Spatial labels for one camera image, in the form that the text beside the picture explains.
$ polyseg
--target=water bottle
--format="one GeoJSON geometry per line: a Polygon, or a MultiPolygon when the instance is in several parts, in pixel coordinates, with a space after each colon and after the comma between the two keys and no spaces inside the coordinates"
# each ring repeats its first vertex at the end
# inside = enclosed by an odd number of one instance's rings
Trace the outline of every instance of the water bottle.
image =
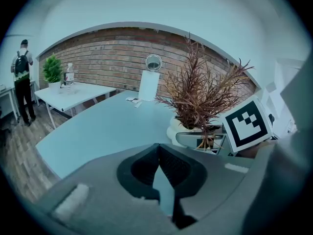
{"type": "Polygon", "coordinates": [[[74,83],[74,70],[73,70],[72,63],[68,63],[67,65],[66,83],[67,83],[67,91],[70,92],[72,84],[74,83]]]}

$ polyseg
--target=green plant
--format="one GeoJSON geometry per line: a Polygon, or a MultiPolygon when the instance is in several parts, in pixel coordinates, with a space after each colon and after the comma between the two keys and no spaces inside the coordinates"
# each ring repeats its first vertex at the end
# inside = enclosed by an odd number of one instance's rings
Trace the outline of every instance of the green plant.
{"type": "Polygon", "coordinates": [[[205,48],[190,37],[186,38],[188,53],[184,66],[178,71],[170,71],[164,76],[166,92],[170,100],[157,96],[159,103],[164,103],[175,109],[177,119],[187,129],[202,130],[202,146],[209,144],[211,134],[209,124],[212,118],[217,118],[234,107],[243,98],[238,86],[245,83],[248,77],[244,72],[253,67],[245,65],[229,65],[227,74],[214,74],[206,62],[205,48]]]}
{"type": "Polygon", "coordinates": [[[61,60],[57,59],[55,55],[47,58],[44,64],[45,81],[48,83],[55,83],[61,81],[62,68],[61,60]]]}

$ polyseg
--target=white pot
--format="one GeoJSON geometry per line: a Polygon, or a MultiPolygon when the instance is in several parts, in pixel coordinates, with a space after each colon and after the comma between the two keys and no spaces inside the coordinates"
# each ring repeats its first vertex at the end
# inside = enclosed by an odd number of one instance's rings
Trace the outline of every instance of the white pot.
{"type": "Polygon", "coordinates": [[[61,82],[49,83],[49,89],[53,94],[60,93],[61,82]]]}
{"type": "Polygon", "coordinates": [[[176,134],[179,132],[199,132],[199,131],[201,130],[198,128],[194,128],[192,130],[185,128],[181,124],[181,122],[178,119],[176,119],[174,116],[170,120],[170,126],[166,130],[166,135],[172,141],[172,144],[180,146],[180,147],[185,147],[184,145],[181,145],[180,143],[177,142],[176,134]]]}

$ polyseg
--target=backpack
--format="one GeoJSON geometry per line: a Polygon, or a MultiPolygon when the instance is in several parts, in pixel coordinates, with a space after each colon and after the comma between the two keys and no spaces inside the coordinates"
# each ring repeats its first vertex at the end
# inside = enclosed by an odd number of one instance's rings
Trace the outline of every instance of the backpack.
{"type": "Polygon", "coordinates": [[[15,61],[15,76],[18,76],[18,73],[29,71],[28,59],[26,57],[28,50],[22,56],[20,56],[19,51],[17,53],[18,53],[18,57],[15,61]]]}

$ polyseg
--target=light blue table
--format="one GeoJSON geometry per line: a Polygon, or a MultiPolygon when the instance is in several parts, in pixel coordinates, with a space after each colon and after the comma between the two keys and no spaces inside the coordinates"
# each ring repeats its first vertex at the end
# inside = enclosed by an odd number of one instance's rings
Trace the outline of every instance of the light blue table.
{"type": "MultiPolygon", "coordinates": [[[[63,179],[98,157],[156,142],[171,143],[166,129],[174,113],[164,104],[143,101],[135,108],[125,100],[137,96],[125,91],[84,110],[40,141],[38,152],[63,179]]],[[[170,214],[174,190],[160,168],[153,187],[160,191],[162,210],[170,214]]]]}

